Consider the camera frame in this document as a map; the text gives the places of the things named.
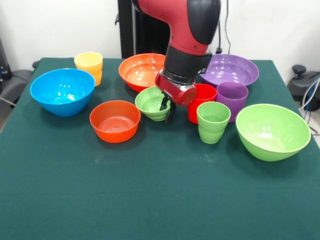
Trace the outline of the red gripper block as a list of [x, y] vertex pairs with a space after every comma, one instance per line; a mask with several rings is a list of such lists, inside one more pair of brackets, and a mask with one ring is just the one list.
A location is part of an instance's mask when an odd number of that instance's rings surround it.
[[191, 104], [197, 96], [197, 88], [195, 81], [190, 84], [183, 85], [175, 83], [159, 72], [155, 78], [156, 86], [165, 95], [160, 104], [160, 111], [170, 109], [166, 115], [165, 123], [170, 124], [176, 112], [176, 104], [179, 106], [187, 106]]

